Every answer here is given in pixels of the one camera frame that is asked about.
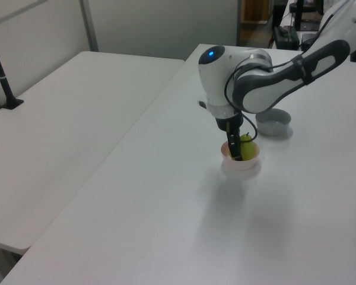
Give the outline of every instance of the white table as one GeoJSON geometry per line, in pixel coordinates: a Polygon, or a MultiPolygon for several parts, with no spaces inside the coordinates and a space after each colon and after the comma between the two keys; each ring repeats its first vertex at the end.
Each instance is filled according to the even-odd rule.
{"type": "Polygon", "coordinates": [[[182,64],[83,52],[0,110],[0,248],[25,253],[182,64]]]}
{"type": "MultiPolygon", "coordinates": [[[[225,133],[196,104],[207,48],[2,285],[356,284],[356,64],[280,102],[288,135],[259,136],[258,165],[235,172],[222,167],[225,133]]],[[[273,64],[297,54],[267,52],[273,64]]]]}

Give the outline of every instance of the white bowl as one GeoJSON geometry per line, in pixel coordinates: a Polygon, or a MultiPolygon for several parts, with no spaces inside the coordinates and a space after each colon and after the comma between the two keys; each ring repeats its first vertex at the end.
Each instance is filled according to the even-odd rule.
{"type": "Polygon", "coordinates": [[[260,148],[255,143],[253,143],[253,145],[255,146],[256,149],[256,154],[254,158],[250,160],[238,161],[238,160],[233,160],[230,157],[230,149],[228,148],[228,141],[226,141],[220,148],[221,154],[223,156],[224,165],[234,170],[247,170],[255,166],[257,162],[257,157],[259,156],[260,153],[260,148]]]}
{"type": "Polygon", "coordinates": [[[282,135],[286,132],[291,116],[280,109],[270,109],[256,115],[257,130],[265,135],[282,135]]]}

